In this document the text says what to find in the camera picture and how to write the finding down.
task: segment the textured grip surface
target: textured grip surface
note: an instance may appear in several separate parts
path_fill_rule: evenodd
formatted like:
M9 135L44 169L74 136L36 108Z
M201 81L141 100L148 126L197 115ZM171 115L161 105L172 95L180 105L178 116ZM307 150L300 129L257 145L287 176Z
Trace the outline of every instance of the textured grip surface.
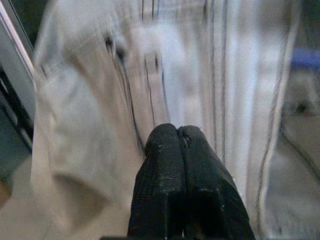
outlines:
M195 126L184 126L178 135L186 179L185 235L196 239L255 239L232 176L204 134Z
M147 140L145 155L135 179L128 236L181 236L186 184L176 128L157 126Z

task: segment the white cloth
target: white cloth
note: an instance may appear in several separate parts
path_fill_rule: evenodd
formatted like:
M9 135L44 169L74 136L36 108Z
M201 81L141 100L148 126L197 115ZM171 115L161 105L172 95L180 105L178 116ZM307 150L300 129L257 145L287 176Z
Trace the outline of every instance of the white cloth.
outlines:
M52 1L35 57L31 180L40 204L65 230L100 208L119 208L117 218L105 215L101 233L125 235L149 133L166 122L195 125L233 175L253 231L266 236L270 161L299 6Z

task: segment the gray surface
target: gray surface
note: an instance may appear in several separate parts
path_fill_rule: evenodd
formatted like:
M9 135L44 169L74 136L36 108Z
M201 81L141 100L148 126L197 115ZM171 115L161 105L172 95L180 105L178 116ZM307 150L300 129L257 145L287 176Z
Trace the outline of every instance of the gray surface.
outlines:
M0 179L12 175L14 170L30 155L12 123L0 109Z
M0 24L0 66L2 66L31 120L35 115L32 80L4 26Z

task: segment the blue object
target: blue object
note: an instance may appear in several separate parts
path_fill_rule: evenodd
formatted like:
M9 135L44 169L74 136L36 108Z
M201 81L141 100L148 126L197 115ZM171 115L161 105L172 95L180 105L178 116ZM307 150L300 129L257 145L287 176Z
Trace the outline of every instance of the blue object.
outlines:
M293 50L291 66L293 68L320 69L320 51L305 48Z

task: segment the wrinkled fabric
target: wrinkled fabric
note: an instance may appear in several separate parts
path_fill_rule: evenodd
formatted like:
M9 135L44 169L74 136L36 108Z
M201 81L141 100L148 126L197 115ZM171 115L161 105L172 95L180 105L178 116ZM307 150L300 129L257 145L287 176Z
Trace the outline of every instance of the wrinkled fabric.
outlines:
M266 236L299 16L295 0L52 1L34 61L39 203L69 231L119 209L101 233L125 235L148 135L162 123L194 125Z

